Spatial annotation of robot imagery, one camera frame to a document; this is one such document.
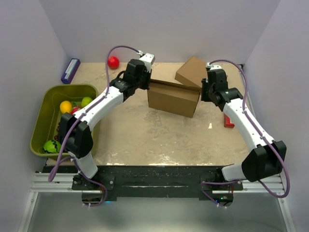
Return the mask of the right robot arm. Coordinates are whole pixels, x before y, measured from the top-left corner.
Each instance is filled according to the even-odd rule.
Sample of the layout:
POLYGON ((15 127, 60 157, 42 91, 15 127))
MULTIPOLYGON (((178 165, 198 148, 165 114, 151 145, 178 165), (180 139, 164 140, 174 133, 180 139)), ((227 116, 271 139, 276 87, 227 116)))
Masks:
POLYGON ((258 181, 279 174, 287 147, 275 141, 253 117, 237 88, 229 88, 221 66, 208 67, 207 78, 202 79, 201 100, 212 102, 228 116, 243 137, 249 154, 238 164, 225 166, 216 176, 215 184, 221 190, 232 185, 233 180, 258 181))

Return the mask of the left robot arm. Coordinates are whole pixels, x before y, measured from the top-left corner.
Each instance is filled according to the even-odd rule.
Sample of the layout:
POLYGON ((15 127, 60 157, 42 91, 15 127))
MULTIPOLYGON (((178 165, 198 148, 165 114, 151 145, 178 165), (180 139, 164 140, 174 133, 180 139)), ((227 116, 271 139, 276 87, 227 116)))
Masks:
POLYGON ((84 173, 83 184, 88 189, 96 189, 100 184, 96 175, 98 167, 91 154, 94 144, 92 130, 110 110, 135 94, 137 89, 149 89, 154 60, 155 56, 149 53, 139 59, 131 59, 126 70, 119 73, 90 104, 73 115, 62 115, 59 142, 84 173))

